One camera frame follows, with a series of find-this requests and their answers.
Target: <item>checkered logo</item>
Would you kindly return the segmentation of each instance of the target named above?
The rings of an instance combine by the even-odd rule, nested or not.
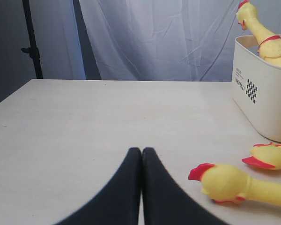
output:
[[[257,87],[248,79],[246,94],[255,103]]]

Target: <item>rubber chicken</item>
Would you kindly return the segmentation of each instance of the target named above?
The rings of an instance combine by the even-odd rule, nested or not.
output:
[[[236,13],[242,29],[249,29],[259,45],[259,55],[265,61],[281,66],[281,37],[265,28],[257,19],[257,9],[245,0],[238,6]]]
[[[188,180],[200,181],[201,192],[216,203],[251,200],[281,206],[281,184],[254,179],[233,165],[200,164]]]
[[[250,152],[252,156],[242,159],[244,163],[269,170],[281,169],[281,144],[255,144]]]

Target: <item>black pole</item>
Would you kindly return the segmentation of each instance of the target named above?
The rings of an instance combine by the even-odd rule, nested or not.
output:
[[[32,58],[37,79],[43,79],[41,62],[39,60],[40,55],[39,55],[39,51],[37,48],[36,37],[34,35],[29,0],[22,0],[22,2],[23,2],[25,19],[26,19],[27,31],[28,31],[28,35],[29,35],[30,47],[21,48],[21,50],[24,53],[28,53],[30,58]]]

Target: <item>white backdrop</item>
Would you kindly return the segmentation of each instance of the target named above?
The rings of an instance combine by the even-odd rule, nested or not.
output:
[[[80,0],[103,79],[230,81],[240,0]],[[281,34],[281,0],[251,0]]]

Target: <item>white table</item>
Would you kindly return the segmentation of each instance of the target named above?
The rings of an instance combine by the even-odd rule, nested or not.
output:
[[[154,147],[176,182],[232,225],[281,225],[281,208],[212,204],[189,181],[200,163],[239,166],[268,143],[241,113],[229,82],[32,80],[0,103],[0,225],[58,222],[91,199],[130,147]],[[140,224],[143,224],[142,212]]]

